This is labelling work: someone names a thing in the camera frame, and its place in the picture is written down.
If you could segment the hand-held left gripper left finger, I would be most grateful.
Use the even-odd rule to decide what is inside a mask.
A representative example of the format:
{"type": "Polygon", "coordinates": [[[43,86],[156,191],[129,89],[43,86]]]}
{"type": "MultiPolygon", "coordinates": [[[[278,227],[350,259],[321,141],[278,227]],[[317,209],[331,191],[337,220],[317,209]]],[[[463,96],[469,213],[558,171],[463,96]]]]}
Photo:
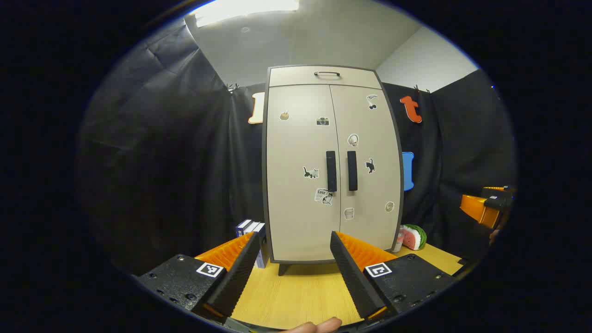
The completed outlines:
{"type": "Polygon", "coordinates": [[[259,233],[253,231],[196,257],[176,254],[136,280],[173,307],[222,324],[233,313],[260,249],[259,233]]]}

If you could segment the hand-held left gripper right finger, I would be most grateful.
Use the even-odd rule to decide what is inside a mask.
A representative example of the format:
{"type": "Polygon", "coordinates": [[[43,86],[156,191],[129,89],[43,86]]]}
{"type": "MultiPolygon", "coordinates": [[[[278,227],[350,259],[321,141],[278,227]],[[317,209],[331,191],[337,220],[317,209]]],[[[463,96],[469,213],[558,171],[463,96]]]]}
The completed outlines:
{"type": "Polygon", "coordinates": [[[331,233],[330,251],[366,322],[410,312],[457,282],[416,254],[398,257],[336,230],[331,233]]]}

